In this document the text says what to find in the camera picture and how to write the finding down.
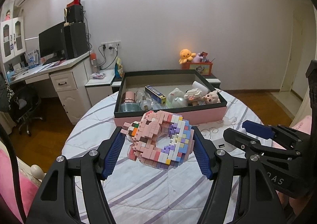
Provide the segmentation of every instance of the round bed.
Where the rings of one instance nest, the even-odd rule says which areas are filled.
[[[224,91],[227,112],[221,121],[198,125],[205,139],[222,139],[225,129],[238,130],[243,121],[261,123],[260,119],[241,101]],[[114,109],[118,93],[93,106],[77,123],[62,150],[66,158],[81,157],[109,139],[115,130]],[[272,146],[272,140],[259,139],[262,145]],[[194,153],[177,168],[168,171],[151,168],[127,158],[131,143],[126,139],[113,174],[105,180],[103,189],[118,224],[175,224],[196,223],[202,212],[212,181],[202,175]],[[232,156],[244,157],[234,149]],[[80,177],[75,178],[78,209],[81,221],[89,223],[81,190]],[[231,199],[224,223],[233,218],[238,193],[238,177],[234,177]]]

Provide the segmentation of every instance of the pink pillow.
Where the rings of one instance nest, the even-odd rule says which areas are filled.
[[[292,128],[310,135],[310,130],[312,128],[312,116],[305,116],[301,121],[299,121]],[[279,145],[276,142],[273,142],[273,147],[279,148],[279,149],[284,149],[281,145]]]
[[[12,168],[11,162],[8,155],[0,149],[0,193],[13,212],[13,214],[21,221],[20,213],[16,205],[13,179],[12,179]],[[38,190],[38,187],[33,184],[28,178],[26,178],[21,172],[20,175],[20,186],[21,186],[21,196],[25,214],[28,215],[32,201]]]

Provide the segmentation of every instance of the pink storage box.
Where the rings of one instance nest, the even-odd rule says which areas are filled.
[[[215,90],[214,87],[195,70],[126,72],[122,78],[114,111],[116,126],[123,126],[125,122],[132,123],[133,121],[140,121],[145,113],[145,111],[120,112],[119,108],[122,96],[125,92],[132,91],[136,93],[138,90],[144,91],[145,86],[151,85],[154,89],[167,97],[175,88],[179,88],[183,92],[192,89],[194,81],[206,86],[209,91]],[[163,108],[159,110],[182,115],[184,119],[189,120],[191,125],[222,120],[226,113],[227,101],[220,94],[218,95],[220,103],[183,108]]]

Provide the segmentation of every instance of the speaker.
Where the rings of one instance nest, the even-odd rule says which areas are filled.
[[[81,5],[72,5],[67,7],[66,20],[68,23],[84,22],[84,7]]]
[[[88,52],[85,23],[73,23],[62,28],[62,41],[66,59]]]

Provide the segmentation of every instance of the black cable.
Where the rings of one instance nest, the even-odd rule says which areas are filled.
[[[89,55],[90,55],[90,49],[92,49],[93,46],[92,46],[92,45],[90,44],[90,42],[89,42],[89,38],[91,37],[91,35],[89,34],[88,20],[87,20],[87,18],[86,18],[86,16],[85,16],[85,13],[86,13],[86,11],[84,11],[84,18],[86,19],[86,22],[87,22],[88,35],[86,35],[86,39],[88,39],[88,50],[89,50]]]
[[[7,148],[7,151],[8,151],[9,157],[10,157],[16,204],[18,206],[21,219],[22,219],[23,223],[25,223],[26,222],[26,215],[25,215],[25,211],[23,208],[22,197],[21,197],[18,161],[16,159],[16,154],[15,154],[15,151],[13,149],[10,138],[1,124],[0,124],[0,137],[3,140],[3,144]]]
[[[108,67],[110,67],[110,66],[112,65],[112,63],[116,60],[116,58],[117,58],[117,56],[118,56],[118,47],[119,47],[119,45],[117,45],[117,54],[116,54],[114,60],[111,62],[110,65],[108,65],[107,67],[103,68],[102,70],[105,70],[105,69],[107,69]]]
[[[105,57],[105,50],[103,51],[103,54],[102,54],[102,52],[100,51],[101,47],[103,47],[103,45],[99,46],[98,50],[99,50],[99,52],[100,52],[100,54],[101,54],[101,56],[103,57],[104,60],[102,61],[102,63],[99,64],[100,66],[104,65],[107,62],[107,59]]]

